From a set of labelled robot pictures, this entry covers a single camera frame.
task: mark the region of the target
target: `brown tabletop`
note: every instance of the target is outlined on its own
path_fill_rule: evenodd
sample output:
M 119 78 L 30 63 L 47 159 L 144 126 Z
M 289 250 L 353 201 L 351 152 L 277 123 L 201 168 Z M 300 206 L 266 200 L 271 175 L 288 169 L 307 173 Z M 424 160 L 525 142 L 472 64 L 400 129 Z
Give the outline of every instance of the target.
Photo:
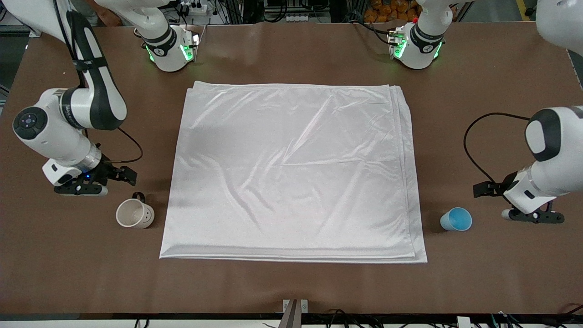
M 472 195 L 485 178 L 466 158 L 462 137 L 491 111 L 530 116 L 546 106 L 583 103 L 565 49 L 545 42 L 534 23 L 461 23 L 431 67 L 413 71 L 360 26 L 211 26 L 197 63 L 157 69 L 129 28 L 96 29 L 128 105 L 123 128 L 143 146 L 135 188 L 110 182 L 101 198 L 52 192 L 46 161 L 10 125 L 48 88 L 76 85 L 66 47 L 33 39 L 0 120 L 0 312 L 197 312 L 281 310 L 304 298 L 311 312 L 557 313 L 583 302 L 583 204 L 560 197 L 561 225 L 508 222 L 499 198 Z M 399 85 L 410 106 L 428 264 L 298 264 L 159 260 L 175 143 L 186 89 L 210 83 Z M 529 165 L 524 122 L 490 117 L 469 137 L 476 160 L 496 179 Z M 133 158 L 119 131 L 89 132 L 112 159 Z M 145 230 L 115 221 L 134 191 L 156 211 Z M 464 233 L 443 232 L 451 207 L 474 219 Z

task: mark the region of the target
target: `mug handle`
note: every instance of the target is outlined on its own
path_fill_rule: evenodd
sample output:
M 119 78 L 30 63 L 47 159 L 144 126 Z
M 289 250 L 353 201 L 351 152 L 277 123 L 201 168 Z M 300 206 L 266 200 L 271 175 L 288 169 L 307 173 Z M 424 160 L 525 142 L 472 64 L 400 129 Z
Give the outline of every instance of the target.
M 139 191 L 136 191 L 136 192 L 135 192 L 135 193 L 132 195 L 132 198 L 135 198 L 135 199 L 137 199 L 137 200 L 141 201 L 142 203 L 145 203 L 145 202 L 146 202 L 146 196 L 144 196 L 144 194 L 142 194 L 142 193 L 141 193 L 141 192 L 139 192 Z

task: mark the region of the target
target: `white fabric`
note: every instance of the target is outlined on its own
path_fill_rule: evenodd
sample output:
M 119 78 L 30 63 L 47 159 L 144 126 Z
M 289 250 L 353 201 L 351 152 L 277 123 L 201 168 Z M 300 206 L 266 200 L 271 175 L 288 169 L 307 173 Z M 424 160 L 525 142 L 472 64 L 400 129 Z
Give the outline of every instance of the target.
M 196 82 L 160 258 L 426 263 L 400 87 Z

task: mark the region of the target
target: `white mug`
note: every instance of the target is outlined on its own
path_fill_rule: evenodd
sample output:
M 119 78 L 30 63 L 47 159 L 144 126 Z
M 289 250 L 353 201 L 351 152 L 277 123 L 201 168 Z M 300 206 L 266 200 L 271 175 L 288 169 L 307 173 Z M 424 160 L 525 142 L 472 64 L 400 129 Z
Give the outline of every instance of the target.
M 146 204 L 144 194 L 137 192 L 118 206 L 115 219 L 125 228 L 144 229 L 154 221 L 154 209 Z

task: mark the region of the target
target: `blue paper cup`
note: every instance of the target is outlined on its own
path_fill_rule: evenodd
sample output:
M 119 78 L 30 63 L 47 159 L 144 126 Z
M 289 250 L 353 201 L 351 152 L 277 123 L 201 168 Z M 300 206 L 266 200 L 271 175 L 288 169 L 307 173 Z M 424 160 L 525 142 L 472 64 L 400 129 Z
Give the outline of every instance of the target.
M 465 208 L 454 207 L 441 217 L 441 226 L 448 231 L 466 231 L 472 226 L 472 215 Z

